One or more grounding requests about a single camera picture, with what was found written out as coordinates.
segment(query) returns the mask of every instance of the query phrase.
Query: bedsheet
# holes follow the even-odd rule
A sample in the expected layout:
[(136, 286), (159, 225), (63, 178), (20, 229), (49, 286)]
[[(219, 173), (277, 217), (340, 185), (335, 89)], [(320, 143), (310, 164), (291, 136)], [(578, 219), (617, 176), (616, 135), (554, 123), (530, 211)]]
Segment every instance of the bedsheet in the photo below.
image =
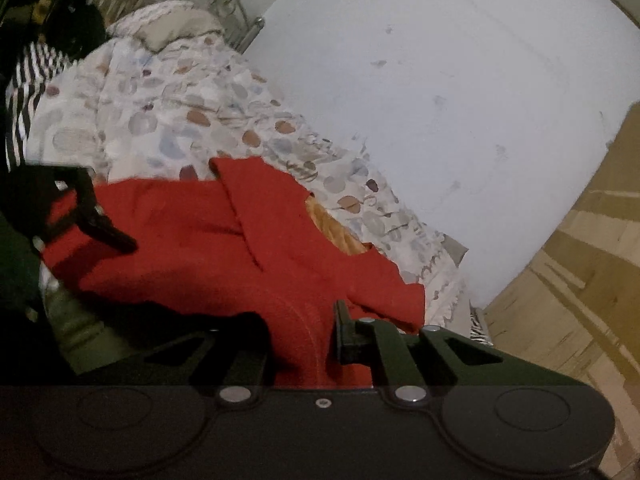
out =
[(422, 283), (425, 324), (446, 326), (454, 311), (469, 319), (443, 235), (398, 199), (366, 151), (315, 133), (216, 33), (156, 54), (132, 36), (108, 41), (47, 86), (26, 148), (29, 162), (87, 166), (102, 182), (214, 179), (210, 158), (256, 155), (292, 174), (405, 282)]

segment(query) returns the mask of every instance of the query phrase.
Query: bed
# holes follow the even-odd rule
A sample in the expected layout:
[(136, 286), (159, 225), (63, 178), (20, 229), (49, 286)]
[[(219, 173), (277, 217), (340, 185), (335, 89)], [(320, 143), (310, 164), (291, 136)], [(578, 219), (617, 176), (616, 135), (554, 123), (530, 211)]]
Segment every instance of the bed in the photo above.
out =
[[(264, 20), (249, 19), (239, 0), (90, 1), (111, 39), (42, 87), (23, 139), (28, 164), (85, 166), (100, 183), (210, 180), (214, 156), (260, 156), (312, 193), (309, 214), (334, 244), (351, 254), (371, 244), (405, 283), (424, 285), (425, 324), (488, 342), (455, 240), (419, 221), (366, 150), (351, 152), (313, 131), (242, 58)], [(444, 245), (459, 253), (456, 261)], [(42, 290), (76, 372), (139, 350), (45, 267)]]

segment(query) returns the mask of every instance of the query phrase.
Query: circular plate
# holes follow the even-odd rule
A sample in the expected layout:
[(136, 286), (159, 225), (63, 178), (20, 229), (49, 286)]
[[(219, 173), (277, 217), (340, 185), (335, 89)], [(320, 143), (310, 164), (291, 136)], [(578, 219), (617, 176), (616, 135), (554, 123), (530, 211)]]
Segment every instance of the circular plate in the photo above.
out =
[(476, 458), (525, 474), (593, 462), (614, 428), (611, 406), (586, 385), (457, 386), (444, 399), (442, 421)]
[(53, 460), (100, 474), (169, 459), (204, 421), (204, 403), (188, 386), (55, 387), (33, 411), (36, 440)]

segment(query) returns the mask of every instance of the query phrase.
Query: black and white striped cloth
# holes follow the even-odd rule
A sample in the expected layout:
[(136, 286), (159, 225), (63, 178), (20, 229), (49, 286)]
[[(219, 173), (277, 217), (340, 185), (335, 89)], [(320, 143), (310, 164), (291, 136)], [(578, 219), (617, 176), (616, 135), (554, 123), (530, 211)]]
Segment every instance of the black and white striped cloth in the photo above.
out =
[(69, 58), (46, 43), (30, 43), (6, 88), (4, 156), (9, 171), (24, 164), (26, 141), (47, 83), (71, 66)]
[(471, 335), (469, 338), (476, 343), (482, 343), (483, 345), (493, 346), (491, 336), (486, 332), (482, 322), (480, 321), (480, 314), (478, 310), (471, 307)]

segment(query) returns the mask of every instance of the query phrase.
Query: wooden floor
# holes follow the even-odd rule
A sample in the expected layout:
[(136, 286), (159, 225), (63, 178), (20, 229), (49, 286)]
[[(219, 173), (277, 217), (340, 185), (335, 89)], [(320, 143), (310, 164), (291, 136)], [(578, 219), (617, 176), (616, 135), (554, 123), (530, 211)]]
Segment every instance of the wooden floor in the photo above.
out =
[(638, 460), (640, 105), (574, 207), (485, 317), (497, 348), (609, 399), (616, 433), (602, 463), (607, 474)]
[(637, 462), (630, 464), (620, 473), (613, 477), (613, 480), (640, 480), (640, 466)]

